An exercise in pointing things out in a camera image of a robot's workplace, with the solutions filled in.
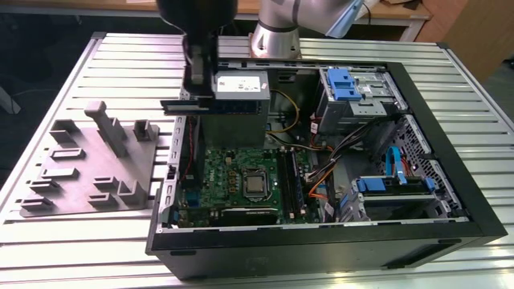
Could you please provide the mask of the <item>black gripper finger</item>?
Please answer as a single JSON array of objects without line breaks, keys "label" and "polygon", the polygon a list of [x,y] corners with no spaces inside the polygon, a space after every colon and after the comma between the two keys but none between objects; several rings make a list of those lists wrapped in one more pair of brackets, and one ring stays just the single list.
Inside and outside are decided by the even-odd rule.
[{"label": "black gripper finger", "polygon": [[212,80],[218,73],[218,39],[183,39],[183,87],[196,98],[198,106],[207,108],[215,100]]}]

